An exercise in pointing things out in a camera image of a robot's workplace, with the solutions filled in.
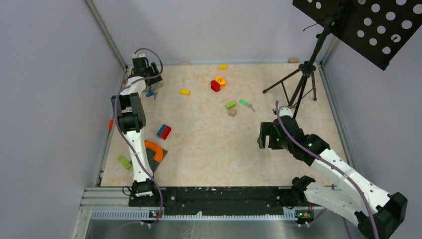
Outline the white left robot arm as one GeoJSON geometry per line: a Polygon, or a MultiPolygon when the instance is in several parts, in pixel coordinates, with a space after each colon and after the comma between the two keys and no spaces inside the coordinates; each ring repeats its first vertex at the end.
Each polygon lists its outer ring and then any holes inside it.
{"type": "Polygon", "coordinates": [[[145,54],[133,54],[133,68],[124,86],[112,96],[116,129],[129,147],[133,170],[132,197],[141,198],[148,206],[159,201],[159,192],[153,186],[151,169],[144,139],[146,115],[140,93],[152,83],[152,77],[158,74],[157,66],[150,63],[145,54]]]}

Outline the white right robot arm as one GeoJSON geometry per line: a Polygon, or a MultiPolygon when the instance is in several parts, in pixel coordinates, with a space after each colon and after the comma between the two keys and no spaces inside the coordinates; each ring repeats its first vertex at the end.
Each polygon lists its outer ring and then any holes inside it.
{"type": "Polygon", "coordinates": [[[367,239],[388,239],[404,221],[408,200],[400,192],[376,186],[341,159],[327,142],[304,134],[289,107],[274,106],[276,119],[262,122],[259,148],[286,150],[328,177],[335,189],[302,176],[292,181],[292,199],[298,205],[318,204],[358,227],[367,239]]]}

